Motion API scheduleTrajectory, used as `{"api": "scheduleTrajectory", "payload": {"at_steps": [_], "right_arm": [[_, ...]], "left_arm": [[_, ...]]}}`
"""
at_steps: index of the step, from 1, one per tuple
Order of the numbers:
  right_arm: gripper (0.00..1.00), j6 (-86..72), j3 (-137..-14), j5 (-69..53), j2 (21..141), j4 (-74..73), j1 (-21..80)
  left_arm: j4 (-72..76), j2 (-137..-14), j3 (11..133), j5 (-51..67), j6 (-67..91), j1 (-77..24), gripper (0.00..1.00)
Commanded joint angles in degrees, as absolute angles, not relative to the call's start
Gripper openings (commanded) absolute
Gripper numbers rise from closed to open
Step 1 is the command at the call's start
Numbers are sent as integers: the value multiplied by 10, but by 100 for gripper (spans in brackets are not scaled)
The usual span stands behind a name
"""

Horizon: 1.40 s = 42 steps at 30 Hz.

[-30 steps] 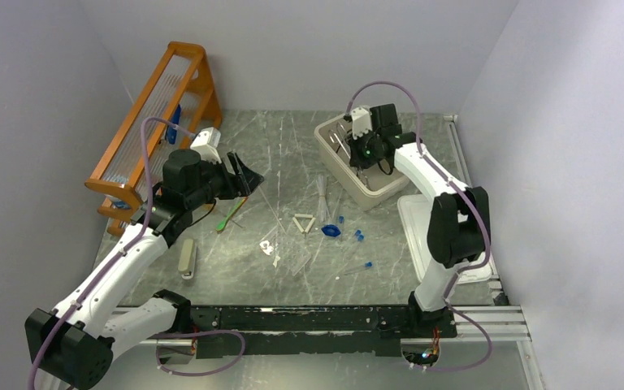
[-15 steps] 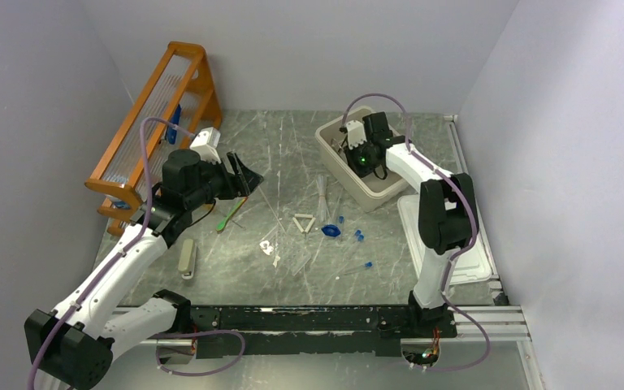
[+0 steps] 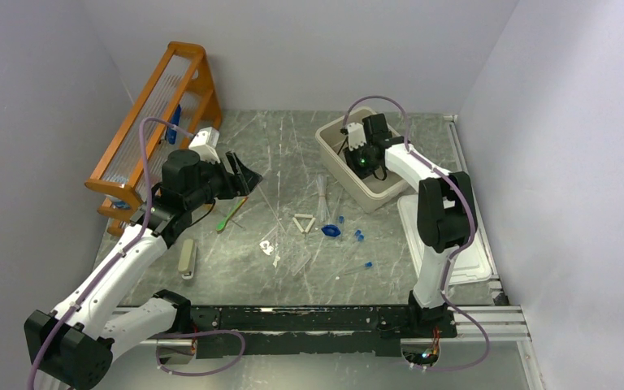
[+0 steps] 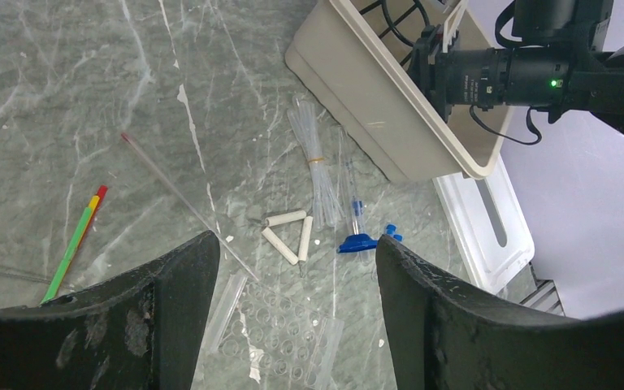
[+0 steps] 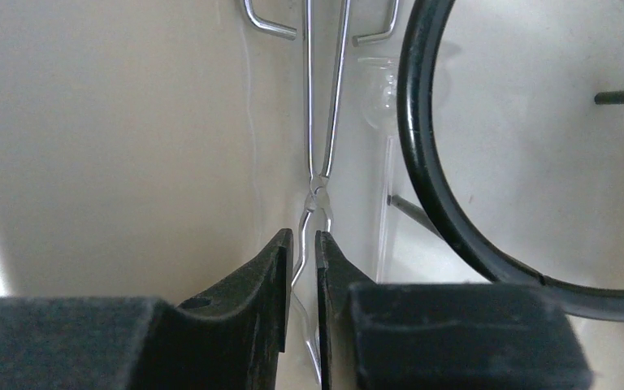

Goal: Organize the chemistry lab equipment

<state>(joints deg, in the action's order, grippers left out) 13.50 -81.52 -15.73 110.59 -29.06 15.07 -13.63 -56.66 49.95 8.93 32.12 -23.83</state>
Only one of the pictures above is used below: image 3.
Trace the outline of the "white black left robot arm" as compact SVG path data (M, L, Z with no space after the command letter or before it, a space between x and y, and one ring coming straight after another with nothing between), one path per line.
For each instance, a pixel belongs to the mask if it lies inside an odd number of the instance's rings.
M161 180L112 250L66 300L50 312L35 310L24 323L31 359L27 387L42 371L74 389L92 389L112 362L152 336L192 337L189 299L163 289L144 305L111 315L146 269L192 227L193 212L205 204L250 195L262 175L227 152L228 163L207 162L190 149L172 151Z

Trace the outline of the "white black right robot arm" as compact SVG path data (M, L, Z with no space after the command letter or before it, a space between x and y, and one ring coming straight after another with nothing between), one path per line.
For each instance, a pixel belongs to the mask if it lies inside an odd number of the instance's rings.
M455 258L472 245L477 232L470 177L464 171L442 171L407 136L393 134L383 114L359 123L344 117L340 132L346 136L345 161L358 178L392 172L418 193L415 230L425 249L411 293L419 306L407 313L405 323L413 335L426 336L437 324L433 310L449 303Z

